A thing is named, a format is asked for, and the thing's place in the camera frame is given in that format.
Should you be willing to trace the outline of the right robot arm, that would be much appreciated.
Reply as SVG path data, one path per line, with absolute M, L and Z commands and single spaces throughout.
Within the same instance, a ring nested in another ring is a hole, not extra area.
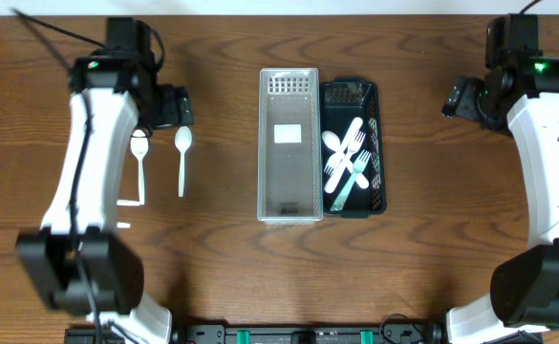
M 559 330 L 559 59 L 492 57 L 460 77 L 442 113 L 510 135 L 527 194 L 527 250 L 495 268 L 487 294 L 445 316 L 450 343 L 501 343 Z

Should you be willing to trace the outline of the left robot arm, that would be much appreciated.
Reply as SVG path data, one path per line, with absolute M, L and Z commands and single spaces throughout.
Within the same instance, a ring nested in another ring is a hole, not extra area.
M 183 87 L 160 85 L 153 53 L 97 51 L 70 72 L 71 128 L 53 200 L 16 253 L 41 302 L 84 316 L 92 339 L 169 343 L 173 315 L 144 290 L 139 256 L 118 236 L 118 194 L 128 145 L 140 127 L 165 126 Z

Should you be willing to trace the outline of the pale green plastic fork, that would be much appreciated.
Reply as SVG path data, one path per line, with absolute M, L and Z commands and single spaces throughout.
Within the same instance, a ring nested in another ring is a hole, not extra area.
M 371 153 L 367 150 L 363 150 L 354 162 L 353 173 L 351 174 L 349 180 L 345 183 L 339 194 L 337 195 L 336 199 L 334 200 L 331 211 L 340 211 L 343 209 L 344 204 L 346 203 L 353 186 L 355 184 L 355 180 L 364 172 L 369 159 L 371 158 Z

